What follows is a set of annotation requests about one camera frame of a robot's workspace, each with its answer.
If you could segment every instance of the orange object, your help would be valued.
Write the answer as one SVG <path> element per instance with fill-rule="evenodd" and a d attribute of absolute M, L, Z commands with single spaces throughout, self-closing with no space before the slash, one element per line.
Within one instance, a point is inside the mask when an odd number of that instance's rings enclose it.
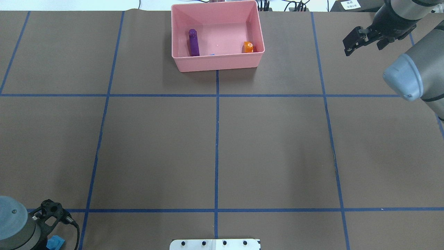
<path fill-rule="evenodd" d="M 252 53 L 253 44 L 251 42 L 244 42 L 244 53 Z"/>

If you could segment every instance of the cable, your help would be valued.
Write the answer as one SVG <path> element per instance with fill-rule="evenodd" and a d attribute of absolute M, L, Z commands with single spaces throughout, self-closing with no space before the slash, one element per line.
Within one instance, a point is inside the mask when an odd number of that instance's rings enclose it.
<path fill-rule="evenodd" d="M 310 2 L 310 0 L 306 1 L 305 3 L 303 3 L 303 2 L 301 1 L 301 3 L 302 3 L 302 5 L 301 5 L 301 11 L 302 11 L 302 12 L 307 11 L 307 3 L 308 3 L 308 2 Z"/>
<path fill-rule="evenodd" d="M 262 0 L 261 0 L 261 4 L 259 4 L 258 0 L 256 0 L 256 3 L 258 4 L 258 11 L 269 11 L 270 1 L 264 0 L 263 5 L 262 5 Z"/>
<path fill-rule="evenodd" d="M 74 248 L 74 250 L 77 250 L 77 248 L 79 247 L 79 243 L 80 243 L 80 227 L 77 224 L 77 222 L 75 222 L 75 220 L 73 220 L 71 217 L 70 217 L 70 220 L 68 220 L 68 221 L 69 221 L 69 224 L 75 226 L 75 228 L 77 229 L 77 243 L 75 244 L 75 248 Z"/>
<path fill-rule="evenodd" d="M 303 10 L 303 2 L 302 1 L 300 1 L 299 2 L 299 4 L 297 5 L 297 8 L 294 8 L 294 10 L 293 11 L 302 11 Z"/>
<path fill-rule="evenodd" d="M 287 10 L 287 7 L 288 7 L 288 5 L 290 5 L 290 3 L 294 3 L 294 8 L 296 9 L 297 3 L 295 1 L 286 1 L 286 0 L 283 0 L 283 1 L 288 2 L 287 6 L 285 6 L 284 12 Z"/>

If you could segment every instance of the white label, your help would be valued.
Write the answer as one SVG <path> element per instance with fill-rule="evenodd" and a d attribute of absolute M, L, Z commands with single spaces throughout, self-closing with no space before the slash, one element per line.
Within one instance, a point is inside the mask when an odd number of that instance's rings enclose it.
<path fill-rule="evenodd" d="M 259 239 L 173 240 L 170 250 L 260 250 Z"/>
<path fill-rule="evenodd" d="M 341 2 L 342 7 L 344 7 L 345 10 L 349 10 L 349 9 L 357 9 L 360 8 L 361 6 L 358 3 L 358 0 L 350 0 L 350 1 L 345 1 L 345 2 Z"/>

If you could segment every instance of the blue block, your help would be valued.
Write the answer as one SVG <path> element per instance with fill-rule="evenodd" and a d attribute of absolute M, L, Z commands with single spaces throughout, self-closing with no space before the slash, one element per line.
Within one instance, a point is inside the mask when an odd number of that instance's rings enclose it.
<path fill-rule="evenodd" d="M 63 243 L 65 243 L 65 240 L 60 238 L 57 235 L 54 235 L 51 237 L 51 239 L 48 239 L 48 243 L 46 244 L 46 247 L 49 250 L 60 250 Z"/>

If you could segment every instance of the blue tape line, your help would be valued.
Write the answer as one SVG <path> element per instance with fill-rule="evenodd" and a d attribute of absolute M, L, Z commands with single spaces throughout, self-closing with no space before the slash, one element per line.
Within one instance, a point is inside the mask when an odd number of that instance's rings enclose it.
<path fill-rule="evenodd" d="M 107 94 L 0 94 L 2 97 L 106 97 Z M 398 95 L 326 94 L 327 97 L 400 97 Z M 110 97 L 217 97 L 215 94 L 110 94 Z M 220 94 L 219 97 L 324 97 L 322 94 Z"/>
<path fill-rule="evenodd" d="M 327 97 L 400 97 L 399 95 L 326 94 Z"/>
<path fill-rule="evenodd" d="M 34 208 L 28 208 L 26 209 L 28 211 L 28 213 L 34 211 Z M 86 209 L 66 209 L 66 211 L 70 212 L 70 213 L 85 213 Z"/>
<path fill-rule="evenodd" d="M 310 213 L 341 212 L 340 208 L 221 208 L 220 213 Z"/>
<path fill-rule="evenodd" d="M 344 208 L 345 212 L 444 211 L 444 207 L 369 207 Z"/>
<path fill-rule="evenodd" d="M 315 25 L 315 22 L 314 22 L 313 12 L 311 12 L 310 14 L 311 14 L 311 23 L 312 23 L 312 27 L 313 27 L 314 43 L 315 43 L 315 47 L 316 47 L 317 65 L 318 65 L 318 68 L 319 68 L 319 76 L 321 78 L 322 94 L 324 95 L 325 114 L 327 116 L 327 125 L 328 125 L 328 128 L 329 128 L 330 144 L 331 144 L 332 151 L 333 151 L 334 167 L 335 167 L 335 170 L 336 170 L 337 192 L 339 194 L 339 203 L 341 205 L 341 209 L 343 209 L 344 208 L 344 202 L 343 202 L 343 199 L 342 199 L 341 181 L 339 179 L 339 170 L 337 168 L 336 151 L 335 151 L 335 148 L 334 148 L 333 132 L 332 132 L 332 128 L 331 128 L 330 114 L 329 114 L 329 110 L 328 110 L 327 95 L 326 95 L 326 92 L 325 92 L 324 75 L 322 73 L 321 56 L 320 56 L 320 53 L 319 53 L 319 46 L 318 46 L 318 43 L 317 43 L 316 25 Z M 345 245 L 347 247 L 347 250 L 350 250 L 349 233 L 348 233 L 348 229 L 347 229 L 347 221 L 345 219 L 345 212 L 341 211 L 341 215 L 342 215 L 342 225 L 344 227 Z"/>
<path fill-rule="evenodd" d="M 214 238 L 218 238 L 219 209 L 219 71 L 216 70 L 216 145 L 214 160 Z"/>
<path fill-rule="evenodd" d="M 106 94 L 1 94 L 3 97 L 106 97 Z"/>
<path fill-rule="evenodd" d="M 409 36 L 410 36 L 410 42 L 412 43 L 412 46 L 415 46 L 415 41 L 413 40 L 412 34 L 410 33 Z"/>
<path fill-rule="evenodd" d="M 85 239 L 85 231 L 86 231 L 86 226 L 87 226 L 87 222 L 88 222 L 89 208 L 91 205 L 91 196 L 92 196 L 92 190 L 94 187 L 95 173 L 97 170 L 97 162 L 99 161 L 99 150 L 100 150 L 100 146 L 102 143 L 103 126 L 105 124 L 105 117 L 107 116 L 108 102 L 110 99 L 110 92 L 111 92 L 112 80 L 113 80 L 113 76 L 114 76 L 115 62 L 117 60 L 117 52 L 119 51 L 120 35 L 122 33 L 122 25 L 123 25 L 123 17 L 124 16 L 125 16 L 125 12 L 122 11 L 122 16 L 120 17 L 119 33 L 117 34 L 117 42 L 115 44 L 114 59 L 112 62 L 110 80 L 109 80 L 109 84 L 108 84 L 107 99 L 105 101 L 105 107 L 103 109 L 103 116 L 102 116 L 102 123 L 100 125 L 99 141 L 97 142 L 97 148 L 95 151 L 94 166 L 93 166 L 92 174 L 91 174 L 91 182 L 90 182 L 90 186 L 89 186 L 88 200 L 87 200 L 86 211 L 85 211 L 85 218 L 83 219 L 82 235 L 80 237 L 79 250 L 82 250 L 83 240 Z"/>
<path fill-rule="evenodd" d="M 213 213 L 214 209 L 89 209 L 90 213 Z"/>
<path fill-rule="evenodd" d="M 22 40 L 23 33 L 25 32 L 26 24 L 28 23 L 30 14 L 31 14 L 31 12 L 28 11 L 28 14 L 26 15 L 26 18 L 25 18 L 25 22 L 23 23 L 22 30 L 20 31 L 19 39 L 17 40 L 14 51 L 12 52 L 11 59 L 9 60 L 8 68 L 6 69 L 6 72 L 4 74 L 3 82 L 1 83 L 1 86 L 0 86 L 0 94 L 3 92 L 3 88 L 6 83 L 6 79 L 8 78 L 9 70 L 11 69 L 12 62 L 14 61 L 14 58 L 16 57 L 17 49 L 19 48 L 20 41 Z"/>
<path fill-rule="evenodd" d="M 85 213 L 86 209 L 66 209 L 70 213 Z M 358 208 L 219 208 L 218 213 L 322 213 L 322 212 L 390 212 L 444 211 L 444 207 L 358 207 Z M 214 213 L 212 208 L 184 209 L 89 209 L 88 213 Z"/>
<path fill-rule="evenodd" d="M 111 94 L 111 97 L 216 97 L 214 94 Z"/>
<path fill-rule="evenodd" d="M 222 94 L 220 97 L 323 97 L 320 94 Z"/>

